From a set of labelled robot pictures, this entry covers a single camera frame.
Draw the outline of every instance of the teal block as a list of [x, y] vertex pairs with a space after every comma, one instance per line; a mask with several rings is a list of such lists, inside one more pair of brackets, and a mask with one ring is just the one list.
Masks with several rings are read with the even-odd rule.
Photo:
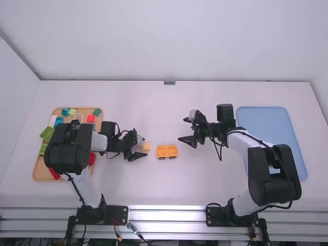
[[70, 109], [68, 109], [68, 108], [63, 108], [62, 110], [61, 110], [61, 114], [64, 116], [64, 117], [67, 117], [69, 114], [68, 114], [68, 112], [70, 111]]
[[101, 109], [95, 109], [92, 114], [96, 117], [99, 117], [101, 115]]

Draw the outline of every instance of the colorful building block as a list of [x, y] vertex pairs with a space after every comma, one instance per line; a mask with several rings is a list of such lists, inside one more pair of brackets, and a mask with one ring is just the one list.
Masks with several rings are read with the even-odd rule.
[[83, 114], [82, 113], [75, 114], [74, 119], [78, 119], [80, 121], [80, 124], [82, 124], [83, 123]]
[[63, 117], [57, 117], [56, 118], [55, 125], [53, 126], [53, 128], [56, 128], [59, 123], [63, 123], [63, 122], [64, 122], [64, 118]]
[[59, 180], [60, 179], [60, 174], [55, 173], [55, 171], [52, 168], [49, 168], [49, 171], [50, 171], [50, 173], [52, 174], [52, 176], [53, 176], [53, 178], [55, 180]]
[[73, 115], [73, 114], [76, 113], [76, 109], [70, 109], [70, 111], [68, 111], [68, 113], [69, 113], [70, 115]]
[[90, 159], [88, 165], [92, 166], [96, 162], [96, 153], [90, 152]]
[[39, 150], [39, 155], [41, 155], [41, 156], [44, 156], [44, 155], [45, 155], [45, 151], [46, 151], [47, 146], [48, 146], [47, 143], [43, 143], [43, 144], [41, 145], [41, 148], [40, 148], [40, 150]]
[[54, 131], [55, 130], [52, 127], [46, 127], [43, 130], [43, 132], [40, 134], [40, 138], [42, 138], [45, 141], [49, 142]]
[[68, 114], [68, 112], [70, 111], [70, 109], [68, 109], [68, 108], [63, 108], [62, 110], [61, 110], [61, 114], [62, 114], [62, 116], [64, 116], [64, 117], [67, 117], [69, 114]]
[[96, 117], [99, 117], [101, 115], [101, 109], [95, 109], [92, 114]]
[[94, 115], [89, 114], [87, 117], [87, 122], [94, 123], [95, 119], [96, 119], [96, 117]]
[[147, 142], [144, 142], [142, 145], [140, 145], [141, 151], [149, 151], [150, 150], [150, 144]]
[[51, 115], [49, 123], [48, 123], [49, 127], [54, 127], [57, 117], [58, 117], [58, 115]]

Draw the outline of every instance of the blue tray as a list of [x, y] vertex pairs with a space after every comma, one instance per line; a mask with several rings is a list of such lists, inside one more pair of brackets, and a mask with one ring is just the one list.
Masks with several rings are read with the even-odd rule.
[[[236, 111], [238, 124], [263, 141], [272, 144], [286, 144], [292, 149], [294, 161], [301, 181], [306, 180], [308, 172], [299, 148], [288, 111], [281, 107], [240, 107]], [[270, 168], [270, 173], [277, 170]]]

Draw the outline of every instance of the small yellow block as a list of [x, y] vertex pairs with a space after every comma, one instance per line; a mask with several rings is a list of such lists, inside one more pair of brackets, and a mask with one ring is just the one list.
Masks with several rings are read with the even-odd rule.
[[147, 142], [145, 142], [145, 143], [143, 143], [143, 144], [140, 146], [140, 149], [141, 149], [142, 151], [148, 151], [148, 150], [150, 150], [150, 144], [147, 143]]

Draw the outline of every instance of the green block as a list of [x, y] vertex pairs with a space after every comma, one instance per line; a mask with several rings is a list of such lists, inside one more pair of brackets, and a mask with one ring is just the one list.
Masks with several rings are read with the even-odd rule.
[[70, 111], [68, 111], [68, 113], [70, 115], [74, 115], [76, 113], [76, 109], [70, 109]]
[[53, 132], [55, 131], [55, 129], [53, 129], [52, 127], [47, 127], [44, 129], [44, 131], [40, 134], [40, 138], [44, 139], [45, 141], [49, 142]]
[[99, 117], [101, 115], [101, 109], [95, 109], [92, 114], [96, 117]]
[[47, 146], [48, 146], [47, 143], [43, 143], [43, 144], [41, 145], [41, 148], [40, 148], [40, 150], [39, 150], [39, 155], [42, 155], [42, 156], [45, 155], [45, 151], [46, 151]]

